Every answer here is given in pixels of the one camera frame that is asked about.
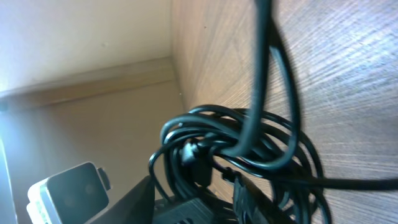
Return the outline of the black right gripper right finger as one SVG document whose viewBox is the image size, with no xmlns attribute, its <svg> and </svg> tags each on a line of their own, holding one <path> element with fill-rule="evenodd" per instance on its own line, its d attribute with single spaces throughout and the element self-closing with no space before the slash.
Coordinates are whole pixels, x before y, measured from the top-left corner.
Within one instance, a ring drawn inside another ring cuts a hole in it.
<svg viewBox="0 0 398 224">
<path fill-rule="evenodd" d="M 246 177 L 236 177 L 233 210 L 239 224 L 295 224 Z"/>
</svg>

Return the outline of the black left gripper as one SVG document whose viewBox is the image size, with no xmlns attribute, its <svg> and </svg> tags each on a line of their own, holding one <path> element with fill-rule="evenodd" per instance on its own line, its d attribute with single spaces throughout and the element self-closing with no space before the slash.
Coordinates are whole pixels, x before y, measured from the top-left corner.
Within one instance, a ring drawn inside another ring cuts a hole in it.
<svg viewBox="0 0 398 224">
<path fill-rule="evenodd" d="M 195 197 L 183 202 L 155 201 L 152 224 L 211 224 L 215 217 L 218 199 Z"/>
</svg>

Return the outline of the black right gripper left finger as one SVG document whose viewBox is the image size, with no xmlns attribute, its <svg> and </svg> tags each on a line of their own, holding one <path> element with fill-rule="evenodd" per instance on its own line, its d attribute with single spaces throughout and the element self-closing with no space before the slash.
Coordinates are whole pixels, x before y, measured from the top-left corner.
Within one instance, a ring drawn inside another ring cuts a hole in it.
<svg viewBox="0 0 398 224">
<path fill-rule="evenodd" d="M 155 186 L 152 178 L 147 175 L 115 204 L 106 204 L 85 223 L 126 224 L 152 223 L 154 216 Z"/>
</svg>

